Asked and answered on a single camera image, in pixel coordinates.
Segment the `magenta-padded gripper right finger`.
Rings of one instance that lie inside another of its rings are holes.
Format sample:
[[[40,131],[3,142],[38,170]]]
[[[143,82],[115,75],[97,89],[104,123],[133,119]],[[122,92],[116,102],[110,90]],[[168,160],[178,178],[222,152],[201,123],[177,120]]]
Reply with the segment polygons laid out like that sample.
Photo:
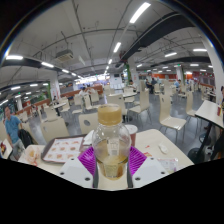
[[[130,148],[127,165],[129,188],[140,188],[166,176],[166,170],[154,157],[147,157],[135,147]]]

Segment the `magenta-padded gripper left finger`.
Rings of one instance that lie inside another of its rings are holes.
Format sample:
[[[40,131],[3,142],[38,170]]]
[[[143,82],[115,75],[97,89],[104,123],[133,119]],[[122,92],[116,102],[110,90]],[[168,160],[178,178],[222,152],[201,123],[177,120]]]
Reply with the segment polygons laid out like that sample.
[[[60,169],[59,176],[84,188],[97,188],[98,168],[93,148],[77,158],[70,158]]]

